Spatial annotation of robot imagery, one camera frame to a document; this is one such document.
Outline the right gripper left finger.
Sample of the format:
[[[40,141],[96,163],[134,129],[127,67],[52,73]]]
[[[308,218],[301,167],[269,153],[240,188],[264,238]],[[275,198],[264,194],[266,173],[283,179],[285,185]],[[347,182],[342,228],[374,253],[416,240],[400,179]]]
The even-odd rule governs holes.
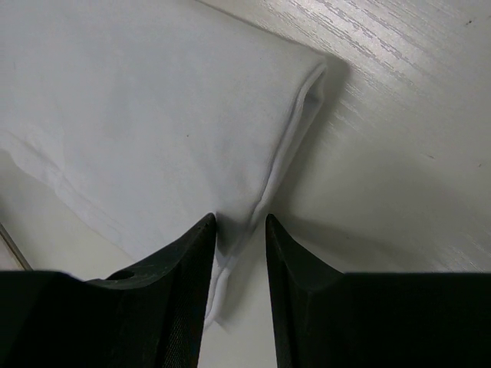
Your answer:
[[[195,367],[216,247],[205,215],[105,279],[1,274],[3,367]]]

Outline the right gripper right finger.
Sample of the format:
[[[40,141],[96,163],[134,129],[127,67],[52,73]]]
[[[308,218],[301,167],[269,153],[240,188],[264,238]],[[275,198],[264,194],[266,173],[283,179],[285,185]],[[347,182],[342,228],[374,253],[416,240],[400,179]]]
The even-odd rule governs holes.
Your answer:
[[[265,220],[280,367],[488,367],[487,273],[343,273]]]

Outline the white skirt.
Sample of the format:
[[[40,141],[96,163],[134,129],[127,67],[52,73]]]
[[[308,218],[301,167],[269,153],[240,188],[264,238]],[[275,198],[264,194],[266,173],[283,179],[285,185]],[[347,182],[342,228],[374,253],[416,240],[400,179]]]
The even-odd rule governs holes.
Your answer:
[[[214,213],[211,324],[327,70],[196,1],[3,1],[1,148],[136,260]]]

